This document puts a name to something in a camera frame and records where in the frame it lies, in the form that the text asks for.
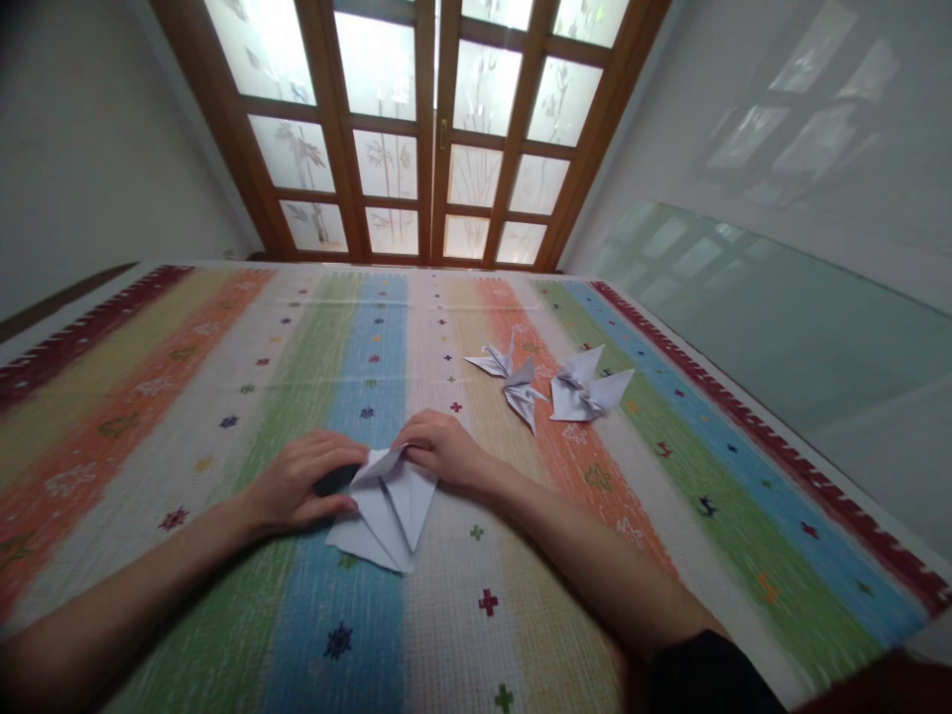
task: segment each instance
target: forearm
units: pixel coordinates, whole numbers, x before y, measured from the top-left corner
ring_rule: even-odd
[[[25,711],[76,711],[176,604],[261,534],[228,501],[37,621],[0,652],[4,688]]]
[[[500,462],[477,498],[519,526],[645,660],[717,620],[650,556],[605,524]]]

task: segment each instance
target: black sleeve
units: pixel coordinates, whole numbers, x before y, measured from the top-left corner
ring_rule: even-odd
[[[705,630],[663,650],[652,664],[651,712],[783,712],[751,661]]]

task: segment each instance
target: tablecloth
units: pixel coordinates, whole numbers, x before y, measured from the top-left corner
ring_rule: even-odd
[[[648,551],[787,706],[948,606],[944,563],[604,283],[197,264],[105,290],[0,368],[5,636],[238,492],[287,441],[322,427],[383,448],[426,408]],[[544,394],[562,359],[602,344],[602,374],[636,375],[593,423],[537,402],[533,436],[463,360],[514,332]],[[406,576],[325,538],[234,563],[107,708],[619,708],[617,649],[483,508],[437,490]]]

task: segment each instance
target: folded paper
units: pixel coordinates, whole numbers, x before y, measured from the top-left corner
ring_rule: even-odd
[[[360,510],[338,516],[327,545],[398,572],[414,571],[436,477],[402,458],[404,447],[371,451],[348,493]]]
[[[562,363],[552,380],[553,421],[591,421],[622,400],[635,370],[594,379],[604,348],[580,352]]]
[[[506,396],[506,401],[516,411],[516,414],[526,421],[533,430],[533,434],[535,434],[536,399],[546,402],[548,402],[548,399],[533,389],[533,379],[536,378],[535,358],[530,357],[522,367],[515,372],[513,371],[513,352],[515,349],[516,331],[514,330],[509,342],[509,354],[503,354],[486,342],[483,351],[488,352],[489,357],[466,357],[465,359],[494,377],[504,377],[506,379],[503,384],[503,394]]]

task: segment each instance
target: red border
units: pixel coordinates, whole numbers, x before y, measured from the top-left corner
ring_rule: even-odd
[[[0,415],[27,399],[192,270],[160,266],[10,364],[0,367]]]
[[[922,601],[932,616],[938,615],[952,604],[949,602],[949,585],[945,580],[906,550],[892,534],[880,528],[869,514],[797,453],[782,436],[722,387],[703,367],[610,286],[601,281],[592,282],[590,285],[656,347],[663,350],[697,387],[720,405],[734,423],[780,464],[827,515],[862,541],[870,553]]]

